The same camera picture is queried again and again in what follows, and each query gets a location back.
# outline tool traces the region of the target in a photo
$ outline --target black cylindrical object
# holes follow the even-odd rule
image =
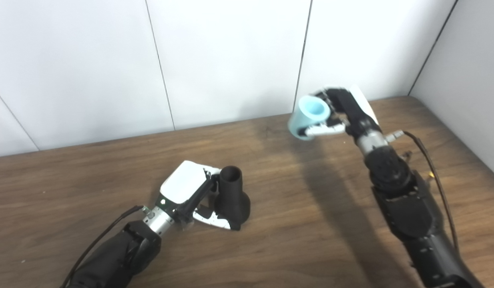
[[[251,213],[251,200],[243,191],[242,171],[227,166],[220,171],[219,194],[215,199],[215,212],[229,221],[231,230],[240,230]]]

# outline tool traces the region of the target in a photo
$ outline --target connector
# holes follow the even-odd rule
[[[397,130],[397,131],[394,131],[391,134],[388,134],[388,135],[384,136],[384,139],[388,143],[391,143],[391,142],[395,141],[396,139],[402,137],[403,135],[404,135],[404,132],[402,130]]]

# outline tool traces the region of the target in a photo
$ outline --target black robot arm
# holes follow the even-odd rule
[[[327,89],[315,96],[326,100],[335,114],[345,114],[345,131],[364,155],[381,212],[425,287],[483,288],[448,239],[443,215],[427,183],[397,155],[377,122],[348,90]]]

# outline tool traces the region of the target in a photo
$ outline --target wire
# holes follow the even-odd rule
[[[428,162],[428,166],[430,167],[430,171],[432,171],[434,175],[434,179],[436,180],[436,184],[439,189],[439,194],[441,195],[441,199],[443,200],[443,205],[444,209],[446,211],[446,217],[448,218],[448,222],[450,223],[450,230],[452,230],[452,240],[454,242],[454,247],[457,253],[459,253],[459,241],[457,239],[457,232],[455,230],[455,224],[454,224],[454,218],[452,217],[452,212],[450,211],[450,205],[448,205],[448,200],[446,199],[446,194],[444,192],[443,185],[441,184],[441,181],[439,180],[439,175],[436,170],[436,167],[434,166],[434,163],[432,163],[432,159],[430,158],[430,155],[428,155],[428,151],[425,148],[425,145],[423,145],[423,142],[419,138],[417,138],[415,135],[408,131],[403,131],[405,135],[408,137],[412,138],[414,143],[418,146],[420,149],[421,153],[423,156],[425,156],[425,159]]]
[[[94,240],[92,241],[92,243],[87,247],[87,249],[84,251],[84,253],[82,253],[82,255],[80,256],[80,258],[78,258],[78,260],[76,261],[76,263],[73,265],[73,268],[71,268],[71,270],[69,271],[69,274],[67,275],[66,279],[64,280],[64,282],[62,283],[62,286],[60,288],[66,288],[67,284],[69,283],[69,280],[71,280],[71,278],[73,277],[74,275],[74,272],[76,271],[76,269],[78,268],[78,266],[80,265],[80,263],[82,263],[82,261],[84,260],[84,258],[86,257],[86,255],[88,254],[88,252],[90,252],[90,250],[92,250],[92,248],[94,248],[94,246],[96,246],[96,244],[108,233],[110,232],[110,230],[112,230],[112,228],[114,228],[114,226],[119,223],[119,221],[123,220],[124,218],[128,217],[129,215],[133,214],[134,212],[137,212],[138,210],[142,209],[144,206],[134,206],[130,209],[128,209],[128,211],[122,213],[119,218],[115,219],[115,221],[112,222],[112,224],[110,224],[110,226],[108,226],[108,228],[106,228],[101,234],[99,234],[99,236]]]

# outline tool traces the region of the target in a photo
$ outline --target white wall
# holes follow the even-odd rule
[[[0,0],[0,95],[40,149],[173,130],[144,1]]]
[[[298,97],[356,84],[368,100],[407,95],[454,0],[314,0]]]
[[[148,0],[176,129],[290,113],[309,0]]]
[[[458,2],[411,96],[494,171],[494,0]]]
[[[297,94],[405,94],[452,1],[314,0]],[[289,113],[310,2],[0,0],[0,95],[41,150]]]
[[[0,99],[0,156],[32,151],[37,148]]]

